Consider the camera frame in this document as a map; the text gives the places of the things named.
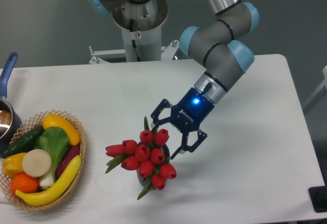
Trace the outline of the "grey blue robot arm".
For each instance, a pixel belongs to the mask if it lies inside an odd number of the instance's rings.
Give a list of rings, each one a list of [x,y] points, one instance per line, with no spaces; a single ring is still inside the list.
[[[88,0],[102,15],[111,13],[121,28],[128,62],[161,60],[161,26],[168,16],[165,0]],[[216,21],[207,29],[188,27],[179,49],[205,68],[176,104],[162,100],[151,114],[153,129],[170,123],[181,134],[176,153],[193,152],[206,139],[201,122],[254,62],[253,52],[239,41],[259,23],[259,13],[241,0],[208,0]]]

